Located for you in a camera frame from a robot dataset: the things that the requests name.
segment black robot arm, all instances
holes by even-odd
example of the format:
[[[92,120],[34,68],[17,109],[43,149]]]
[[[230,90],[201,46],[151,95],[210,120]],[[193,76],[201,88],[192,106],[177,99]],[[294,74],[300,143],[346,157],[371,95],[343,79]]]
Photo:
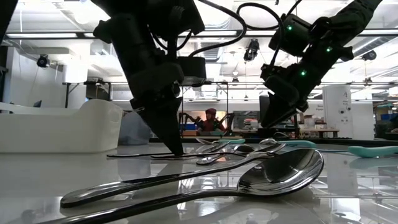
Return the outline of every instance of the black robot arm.
[[[270,105],[262,119],[262,126],[273,125],[308,108],[307,98],[321,84],[321,79],[339,58],[353,59],[352,47],[344,47],[361,33],[370,22],[381,0],[355,0],[333,17],[321,17],[309,24],[295,15],[283,20],[284,36],[277,30],[269,47],[302,57],[299,63],[287,68],[266,65],[261,68]]]

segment white container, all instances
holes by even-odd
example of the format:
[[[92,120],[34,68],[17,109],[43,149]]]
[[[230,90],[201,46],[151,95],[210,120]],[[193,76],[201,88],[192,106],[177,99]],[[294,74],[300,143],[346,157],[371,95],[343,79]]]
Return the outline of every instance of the white container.
[[[0,152],[96,153],[118,146],[122,108],[89,100],[79,110],[0,104]]]

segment ceiling light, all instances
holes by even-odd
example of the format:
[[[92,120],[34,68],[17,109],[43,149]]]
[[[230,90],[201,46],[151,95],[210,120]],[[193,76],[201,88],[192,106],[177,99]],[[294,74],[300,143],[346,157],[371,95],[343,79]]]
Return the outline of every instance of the ceiling light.
[[[360,35],[398,35],[398,29],[366,29]]]
[[[179,36],[186,37],[188,32],[182,32]],[[214,30],[214,31],[203,31],[192,37],[203,37],[203,36],[236,36],[236,31],[225,31],[225,30]]]
[[[48,33],[48,34],[7,34],[10,39],[64,39],[64,38],[77,38],[76,34],[59,34],[59,33]]]
[[[96,38],[93,33],[84,33],[83,35],[88,38]]]
[[[274,30],[249,30],[246,32],[246,35],[254,35],[254,36],[272,36],[275,34]]]

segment white table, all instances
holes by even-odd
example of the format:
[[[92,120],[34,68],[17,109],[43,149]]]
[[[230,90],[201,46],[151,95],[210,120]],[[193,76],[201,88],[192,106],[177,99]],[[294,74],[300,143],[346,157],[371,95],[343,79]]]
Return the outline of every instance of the white table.
[[[199,146],[185,144],[188,151]],[[164,152],[166,148],[163,144],[156,143],[118,149],[119,153],[124,154],[148,151]],[[122,194],[82,207],[60,209],[61,197],[73,190],[150,175],[207,169],[197,167],[194,160],[170,162],[107,159],[105,154],[0,154],[0,224],[24,221],[37,223],[173,195],[177,192],[233,187],[239,177],[253,167],[251,164],[232,172],[160,185],[140,190],[134,195]],[[398,159],[369,160],[348,154],[324,154],[324,158],[325,168],[318,181],[290,196],[273,200],[204,198],[115,223],[348,223],[341,214],[352,220],[360,219],[361,223],[397,223],[398,190],[394,188],[397,179],[389,175],[398,175]],[[377,205],[372,200],[374,193],[391,199],[384,199],[381,205]],[[355,198],[357,195],[363,195],[368,199]]]

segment wall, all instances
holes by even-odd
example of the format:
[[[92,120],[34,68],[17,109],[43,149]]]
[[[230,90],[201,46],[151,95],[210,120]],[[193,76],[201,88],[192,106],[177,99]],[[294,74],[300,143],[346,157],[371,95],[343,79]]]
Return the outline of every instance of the wall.
[[[19,55],[14,47],[8,49],[6,82],[3,102],[33,106],[42,100],[42,107],[65,106],[66,86],[62,85],[63,72],[53,68],[39,68],[36,61]]]

